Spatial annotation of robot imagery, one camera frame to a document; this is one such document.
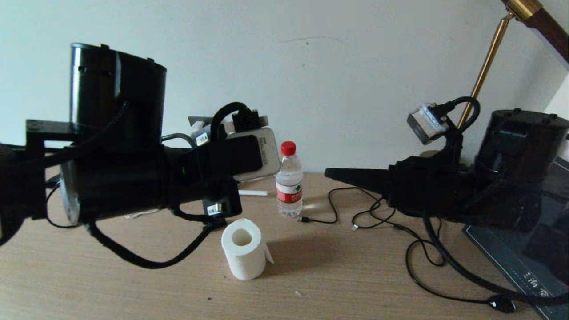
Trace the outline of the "clear water bottle red cap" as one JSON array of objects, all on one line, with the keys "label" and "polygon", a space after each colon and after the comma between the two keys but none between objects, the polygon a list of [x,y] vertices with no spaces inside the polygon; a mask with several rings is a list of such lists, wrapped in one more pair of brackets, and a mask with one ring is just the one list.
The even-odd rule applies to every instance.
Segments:
[{"label": "clear water bottle red cap", "polygon": [[278,213],[285,217],[297,217],[303,207],[303,170],[297,156],[295,142],[287,140],[280,145],[282,158],[276,174],[276,198]]}]

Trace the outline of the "white toilet paper roll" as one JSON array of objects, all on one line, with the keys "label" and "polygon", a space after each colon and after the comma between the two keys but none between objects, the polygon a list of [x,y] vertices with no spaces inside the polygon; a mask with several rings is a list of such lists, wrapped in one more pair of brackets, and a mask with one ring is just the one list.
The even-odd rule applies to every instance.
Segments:
[{"label": "white toilet paper roll", "polygon": [[274,263],[260,228],[251,220],[238,219],[222,233],[221,246],[232,275],[250,281],[264,273],[267,263]]}]

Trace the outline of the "dark blue paper bag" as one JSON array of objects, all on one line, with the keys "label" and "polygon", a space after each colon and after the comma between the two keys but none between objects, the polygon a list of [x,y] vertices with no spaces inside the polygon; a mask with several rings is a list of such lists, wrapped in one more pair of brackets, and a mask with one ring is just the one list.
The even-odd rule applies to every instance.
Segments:
[{"label": "dark blue paper bag", "polygon": [[[555,227],[569,218],[569,161],[557,157],[549,167],[542,195],[539,227]],[[541,263],[522,254],[530,233],[466,225],[462,229],[472,243],[521,293],[531,296],[559,296],[569,291]]]}]

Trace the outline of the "brass desk lamp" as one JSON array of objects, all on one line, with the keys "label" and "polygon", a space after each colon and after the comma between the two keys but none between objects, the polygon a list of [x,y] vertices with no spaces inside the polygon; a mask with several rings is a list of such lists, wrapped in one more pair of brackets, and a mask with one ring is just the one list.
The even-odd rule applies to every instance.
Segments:
[{"label": "brass desk lamp", "polygon": [[569,65],[548,44],[508,12],[500,0],[442,0],[428,16],[430,36],[421,63],[425,83],[414,88],[415,103],[444,103],[471,95],[478,75],[485,79],[475,95],[482,110],[464,134],[461,160],[474,161],[492,111],[521,108],[564,117],[569,103],[553,107],[557,96],[569,98]]}]

